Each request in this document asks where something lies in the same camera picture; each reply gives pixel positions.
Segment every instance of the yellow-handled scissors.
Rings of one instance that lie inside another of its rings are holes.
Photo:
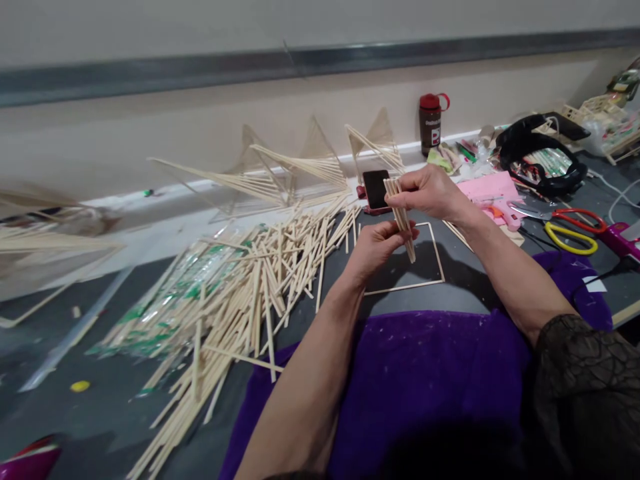
[[[552,210],[548,212],[542,212],[533,207],[525,205],[524,203],[518,203],[518,202],[512,202],[510,204],[510,207],[516,210],[516,212],[522,213],[523,215],[538,219],[542,222],[546,222],[545,232],[547,232],[547,235],[549,236],[549,238],[558,247],[568,252],[575,253],[576,255],[591,255],[592,253],[596,252],[596,250],[598,250],[598,243],[596,242],[596,240],[586,235],[583,235],[582,233],[578,233],[576,231],[558,227],[558,225],[552,224],[551,222],[552,219],[557,218],[561,220],[566,220],[570,222],[570,224],[575,225],[576,227],[579,227],[582,230],[586,230],[590,233],[596,233],[596,234],[603,233],[607,229],[607,224],[604,222],[604,220],[602,220],[602,218],[598,217],[598,215],[596,215],[594,212],[590,210],[570,208],[570,209],[558,209],[558,210]],[[592,219],[596,220],[596,222],[598,222],[598,226],[592,227],[591,225],[582,223],[580,222],[580,220],[576,220],[575,218],[568,217],[566,215],[567,213],[581,213],[583,215],[588,215]],[[590,246],[587,249],[574,248],[562,242],[556,235],[556,232],[562,233],[563,235],[566,235],[568,237],[573,237],[579,240],[583,240],[587,242],[587,244]]]

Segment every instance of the smartphone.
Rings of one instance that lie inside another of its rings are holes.
[[[551,120],[551,128],[554,130],[558,130],[558,128],[560,128],[560,134],[564,135],[569,140],[582,140],[587,138],[591,134],[589,130],[585,130],[576,122],[563,117],[558,112],[545,113],[543,117],[547,120],[549,119],[549,117],[555,117],[560,125],[556,125],[555,120]]]
[[[389,172],[386,170],[372,170],[363,172],[362,178],[365,182],[365,190],[367,191],[367,200],[371,210],[389,208],[385,202],[385,194],[387,189],[383,180],[389,178]]]

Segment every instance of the red phone holder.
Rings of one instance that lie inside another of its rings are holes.
[[[367,189],[364,188],[364,186],[362,185],[358,185],[355,189],[356,193],[358,194],[358,198],[360,200],[368,200],[367,198]],[[377,215],[382,215],[383,213],[388,213],[391,211],[391,207],[383,207],[381,209],[372,209],[369,205],[367,205],[365,208],[362,209],[362,211],[364,213],[366,213],[367,215],[371,215],[372,217],[376,217]]]

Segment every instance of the water bottle lid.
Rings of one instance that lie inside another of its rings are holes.
[[[420,108],[427,110],[440,110],[440,98],[432,93],[423,95],[420,97]]]
[[[440,106],[440,98],[443,97],[447,101],[447,108],[442,110]],[[420,108],[425,110],[436,110],[436,111],[445,111],[449,109],[449,97],[446,93],[438,93],[434,95],[432,93],[428,93],[420,97]]]

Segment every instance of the metal rail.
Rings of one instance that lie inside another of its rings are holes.
[[[116,60],[0,71],[0,107],[640,45],[640,28]]]

